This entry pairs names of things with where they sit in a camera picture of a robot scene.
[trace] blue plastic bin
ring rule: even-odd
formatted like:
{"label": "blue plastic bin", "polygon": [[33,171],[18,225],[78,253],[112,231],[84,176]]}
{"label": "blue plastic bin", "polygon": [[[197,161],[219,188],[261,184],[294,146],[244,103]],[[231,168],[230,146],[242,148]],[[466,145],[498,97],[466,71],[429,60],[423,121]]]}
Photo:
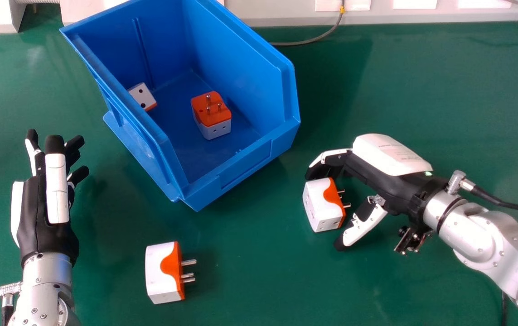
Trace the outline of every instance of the blue plastic bin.
{"label": "blue plastic bin", "polygon": [[[214,0],[131,0],[64,27],[104,121],[168,198],[195,211],[288,150],[300,124],[291,62]],[[145,82],[148,113],[126,91]],[[190,99],[218,91],[230,134],[206,140]]]}

